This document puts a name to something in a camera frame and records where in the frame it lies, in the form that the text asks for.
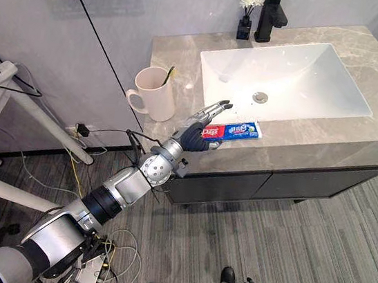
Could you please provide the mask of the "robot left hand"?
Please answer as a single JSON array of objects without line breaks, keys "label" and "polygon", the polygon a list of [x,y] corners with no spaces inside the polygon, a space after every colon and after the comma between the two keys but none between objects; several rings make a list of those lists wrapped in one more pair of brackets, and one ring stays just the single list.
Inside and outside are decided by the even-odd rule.
[{"label": "robot left hand", "polygon": [[231,109],[233,104],[229,100],[221,100],[195,112],[194,115],[185,120],[184,125],[171,136],[184,152],[202,152],[217,149],[222,144],[220,141],[205,141],[202,136],[203,129],[226,109]]}]

